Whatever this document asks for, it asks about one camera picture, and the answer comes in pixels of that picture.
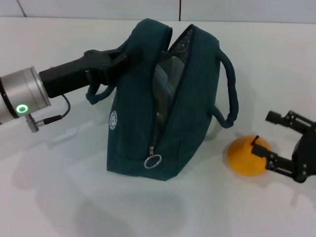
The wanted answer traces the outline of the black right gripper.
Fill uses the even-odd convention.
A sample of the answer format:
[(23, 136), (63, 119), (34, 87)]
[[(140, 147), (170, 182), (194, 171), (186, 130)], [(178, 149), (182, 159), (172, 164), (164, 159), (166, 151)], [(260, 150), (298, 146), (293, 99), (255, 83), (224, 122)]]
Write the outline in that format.
[(308, 177), (314, 176), (316, 174), (316, 126), (312, 126), (312, 121), (293, 111), (289, 111), (285, 116), (269, 111), (265, 121), (303, 134), (294, 148), (292, 160), (280, 157), (254, 143), (251, 153), (266, 159), (265, 169), (293, 177), (293, 180), (298, 183), (304, 183)]

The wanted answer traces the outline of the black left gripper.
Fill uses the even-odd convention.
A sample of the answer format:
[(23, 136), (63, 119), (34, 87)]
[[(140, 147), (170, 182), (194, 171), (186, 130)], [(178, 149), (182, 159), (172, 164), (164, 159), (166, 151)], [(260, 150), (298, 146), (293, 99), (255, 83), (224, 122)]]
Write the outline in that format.
[(77, 60), (39, 72), (49, 98), (80, 89), (88, 85), (114, 85), (141, 57), (130, 57), (125, 51), (88, 50)]

